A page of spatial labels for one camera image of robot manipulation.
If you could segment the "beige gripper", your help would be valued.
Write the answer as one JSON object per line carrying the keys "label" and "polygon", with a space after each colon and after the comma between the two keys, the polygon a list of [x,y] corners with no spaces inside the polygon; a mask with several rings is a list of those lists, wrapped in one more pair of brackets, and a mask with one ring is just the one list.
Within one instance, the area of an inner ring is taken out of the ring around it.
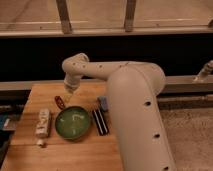
{"label": "beige gripper", "polygon": [[79,77],[72,77],[69,75],[65,76],[64,87],[68,91],[64,94],[65,103],[69,103],[71,97],[73,96],[73,92],[79,87],[79,85],[80,85]]}

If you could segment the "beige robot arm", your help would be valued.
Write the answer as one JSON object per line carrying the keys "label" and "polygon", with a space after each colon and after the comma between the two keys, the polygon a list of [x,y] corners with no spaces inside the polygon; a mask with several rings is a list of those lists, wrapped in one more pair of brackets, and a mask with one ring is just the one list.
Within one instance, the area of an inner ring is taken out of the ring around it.
{"label": "beige robot arm", "polygon": [[177,171],[157,96],[166,77],[149,62],[91,62],[84,53],[65,59],[64,85],[74,92],[84,76],[106,82],[106,100],[124,171]]}

